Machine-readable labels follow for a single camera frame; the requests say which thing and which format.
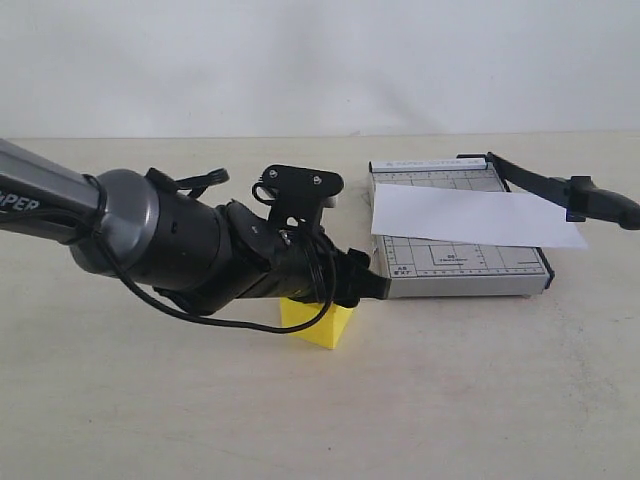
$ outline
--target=yellow block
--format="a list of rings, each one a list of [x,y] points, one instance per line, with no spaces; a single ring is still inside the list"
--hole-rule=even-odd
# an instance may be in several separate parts
[[[294,302],[288,298],[281,298],[280,317],[282,326],[292,327],[308,322],[321,309],[322,304],[306,304]],[[352,313],[352,308],[332,305],[326,315],[318,323],[305,330],[290,333],[289,335],[302,338],[307,342],[315,343],[321,347],[333,350],[338,345],[338,341],[340,340],[342,332],[347,326]]]

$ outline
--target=sheet of paper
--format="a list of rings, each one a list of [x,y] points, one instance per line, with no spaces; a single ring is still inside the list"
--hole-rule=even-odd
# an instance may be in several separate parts
[[[529,193],[378,184],[371,233],[479,245],[587,248],[566,210]]]

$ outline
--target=black cable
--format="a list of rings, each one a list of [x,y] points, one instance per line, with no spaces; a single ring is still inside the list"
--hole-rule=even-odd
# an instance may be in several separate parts
[[[259,323],[253,322],[244,322],[239,320],[222,320],[217,318],[209,318],[202,317],[199,315],[191,315],[186,312],[174,309],[165,305],[164,303],[158,301],[147,292],[145,292],[142,288],[140,288],[131,277],[122,269],[120,264],[116,259],[116,255],[111,248],[111,246],[107,243],[107,241],[103,238],[102,233],[94,226],[92,221],[88,218],[83,217],[82,215],[69,212],[67,210],[62,209],[41,209],[41,210],[30,210],[26,212],[16,212],[16,213],[4,213],[0,215],[0,224],[2,223],[12,223],[17,222],[29,218],[40,218],[44,219],[47,217],[59,217],[59,218],[67,218],[78,222],[79,226],[86,227],[90,229],[91,236],[95,240],[96,245],[100,252],[104,255],[105,259],[109,263],[109,266],[113,269],[113,272],[118,277],[118,279],[138,298],[144,301],[146,304],[151,307],[159,310],[160,312],[178,318],[180,320],[185,320],[191,323],[197,323],[200,325],[209,325],[216,327],[227,327],[227,328],[245,328],[250,330],[258,330],[267,333],[275,333],[275,334],[288,334],[295,333],[302,330],[305,330],[309,327],[312,327],[316,323],[318,323],[329,311],[333,304],[333,300],[335,298],[336,288],[337,288],[337,272],[336,272],[336,264],[335,260],[331,254],[331,249],[326,244],[326,242],[320,238],[318,235],[314,235],[311,232],[306,231],[305,228],[300,228],[300,231],[303,235],[307,236],[307,238],[317,245],[320,250],[322,250],[327,258],[329,264],[329,274],[330,274],[330,289],[329,293],[325,295],[325,301],[322,306],[322,309],[307,322],[301,323],[299,325],[294,325],[291,327],[274,327],[271,325],[263,325]]]

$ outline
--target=white backdrop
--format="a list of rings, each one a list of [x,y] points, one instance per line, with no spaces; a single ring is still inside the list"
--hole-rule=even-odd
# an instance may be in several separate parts
[[[640,128],[636,0],[0,0],[0,136]]]

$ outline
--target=table surface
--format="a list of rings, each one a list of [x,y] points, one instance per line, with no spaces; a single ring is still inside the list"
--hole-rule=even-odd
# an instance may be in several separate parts
[[[69,168],[228,169],[250,194],[272,163],[346,182],[325,214],[370,251],[367,162],[493,151],[548,176],[592,175],[638,198],[633,132],[430,137],[13,140]],[[640,234],[591,221],[587,251],[547,250],[532,298],[365,300],[339,347],[163,316],[65,247],[3,233],[0,477],[636,478]],[[277,323],[278,303],[220,316]]]

